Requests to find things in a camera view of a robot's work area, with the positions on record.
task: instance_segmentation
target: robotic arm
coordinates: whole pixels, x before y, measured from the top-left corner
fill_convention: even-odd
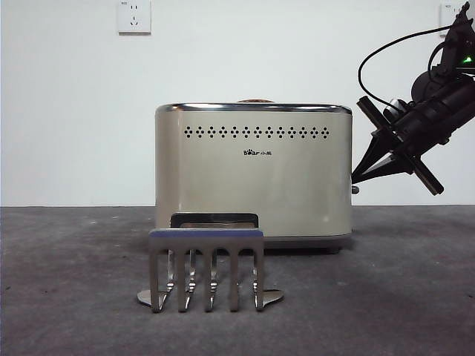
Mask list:
[[[374,99],[387,104],[381,113],[367,96],[358,106],[376,126],[362,161],[352,173],[352,182],[397,173],[416,173],[433,194],[444,191],[442,184],[421,161],[421,155],[433,146],[448,143],[451,134],[475,117],[475,32],[473,19],[468,20],[467,2],[450,28],[445,41],[430,57],[427,72],[412,87],[412,101],[384,102],[372,95],[361,83],[361,68],[380,50],[406,38],[440,29],[406,36],[382,47],[365,59],[360,67],[360,84]],[[440,64],[431,67],[437,52],[443,50]]]

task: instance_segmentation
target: cream toaster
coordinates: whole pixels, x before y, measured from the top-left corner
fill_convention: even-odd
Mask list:
[[[156,227],[259,227],[267,248],[351,234],[352,113],[274,102],[160,106]]]

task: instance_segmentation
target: metal fork-shaped stand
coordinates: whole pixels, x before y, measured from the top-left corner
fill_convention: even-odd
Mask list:
[[[263,289],[263,234],[262,231],[250,229],[217,229],[217,228],[165,228],[155,229],[150,233],[150,291],[141,291],[137,297],[141,303],[151,306],[153,312],[160,312],[173,289],[177,290],[178,310],[186,312],[191,296],[196,287],[196,250],[203,255],[203,280],[205,284],[204,309],[211,312],[214,295],[217,291],[217,248],[225,248],[229,252],[230,290],[229,309],[239,309],[238,294],[238,255],[243,249],[254,251],[253,291],[255,308],[263,310],[268,303],[280,300],[282,291]],[[168,250],[166,290],[159,290],[157,255]],[[189,273],[186,276],[185,255],[189,251]]]

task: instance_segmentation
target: metal prong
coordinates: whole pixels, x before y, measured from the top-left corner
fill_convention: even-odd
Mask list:
[[[239,294],[238,294],[238,252],[231,251],[229,253],[229,310],[237,312],[239,310]]]
[[[172,250],[168,250],[168,265],[166,269],[168,281],[166,284],[167,291],[171,291],[174,286],[174,264],[175,264],[175,255]]]
[[[185,287],[185,256],[183,251],[175,251],[175,262],[175,271],[177,273],[175,283],[177,285],[178,311],[186,312],[189,300]]]
[[[188,292],[193,293],[196,288],[196,250],[190,250],[190,281],[188,282]]]
[[[208,251],[201,251],[203,253],[203,282],[205,293],[205,312],[213,310],[213,303],[211,299],[211,254]]]
[[[263,252],[262,250],[254,251],[254,295],[255,295],[255,308],[259,312],[263,310]]]
[[[211,253],[211,282],[209,284],[209,290],[211,292],[211,309],[213,309],[214,296],[216,295],[217,291],[217,250],[214,250]]]
[[[156,253],[150,253],[148,259],[148,269],[150,274],[150,304],[153,313],[158,313],[161,308],[159,304],[158,292],[158,256]]]

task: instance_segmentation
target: gray carpet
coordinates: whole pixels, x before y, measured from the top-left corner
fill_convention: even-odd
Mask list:
[[[135,300],[148,288],[153,208],[3,208],[3,355],[475,355],[475,207],[355,207],[340,254],[268,251],[252,308],[224,280],[212,313],[198,281],[187,313]],[[226,270],[221,269],[226,279]]]

